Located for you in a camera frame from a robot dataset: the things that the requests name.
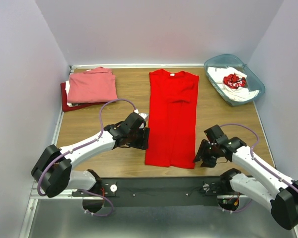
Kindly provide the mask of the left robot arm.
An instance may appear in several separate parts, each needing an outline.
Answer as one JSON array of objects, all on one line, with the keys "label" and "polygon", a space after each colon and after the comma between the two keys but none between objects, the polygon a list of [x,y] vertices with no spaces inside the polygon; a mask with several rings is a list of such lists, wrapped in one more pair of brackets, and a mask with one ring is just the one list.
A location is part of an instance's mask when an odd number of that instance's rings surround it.
[{"label": "left robot arm", "polygon": [[105,126],[100,132],[76,144],[46,147],[31,171],[40,196],[55,197],[67,189],[83,189],[94,196],[100,191],[97,174],[75,167],[101,153],[120,147],[148,148],[149,115],[132,112],[123,121]]}]

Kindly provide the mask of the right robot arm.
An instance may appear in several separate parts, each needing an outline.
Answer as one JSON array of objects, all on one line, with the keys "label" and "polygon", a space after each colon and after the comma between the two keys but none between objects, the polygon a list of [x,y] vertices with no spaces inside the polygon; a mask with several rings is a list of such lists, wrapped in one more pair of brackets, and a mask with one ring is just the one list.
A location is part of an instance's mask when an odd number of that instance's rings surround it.
[{"label": "right robot arm", "polygon": [[251,176],[240,170],[230,169],[220,175],[217,183],[221,193],[238,192],[261,204],[270,211],[273,219],[284,229],[298,225],[298,180],[278,171],[238,137],[228,138],[218,124],[204,131],[194,162],[202,167],[213,168],[219,158],[246,169]]}]

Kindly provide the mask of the bright red t-shirt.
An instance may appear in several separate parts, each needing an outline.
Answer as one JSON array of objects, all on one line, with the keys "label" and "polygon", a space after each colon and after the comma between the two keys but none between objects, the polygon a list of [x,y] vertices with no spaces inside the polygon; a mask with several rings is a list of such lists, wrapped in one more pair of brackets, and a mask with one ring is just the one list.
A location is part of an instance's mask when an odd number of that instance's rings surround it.
[{"label": "bright red t-shirt", "polygon": [[149,74],[149,140],[145,164],[193,169],[199,77],[159,69]]}]

